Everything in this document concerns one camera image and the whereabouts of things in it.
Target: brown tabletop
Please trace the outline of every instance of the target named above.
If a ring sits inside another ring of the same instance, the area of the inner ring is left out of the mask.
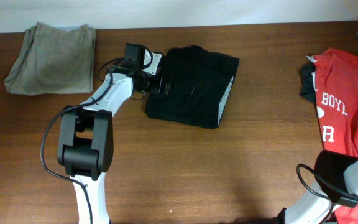
[[[298,95],[298,70],[308,62],[305,55],[328,47],[358,55],[357,30],[358,22],[98,30],[95,68],[121,57],[126,42],[163,53],[195,44],[241,60],[216,130],[148,119],[145,100],[119,108],[106,174],[112,221],[230,222],[274,217],[294,204],[305,192],[296,165],[313,166],[322,150],[314,106]],[[39,146],[51,118],[90,94],[6,93],[4,78],[22,37],[0,34],[0,223],[78,223],[72,184],[42,169]],[[95,79],[94,89],[100,84]],[[45,160],[63,174],[58,134],[55,125]]]

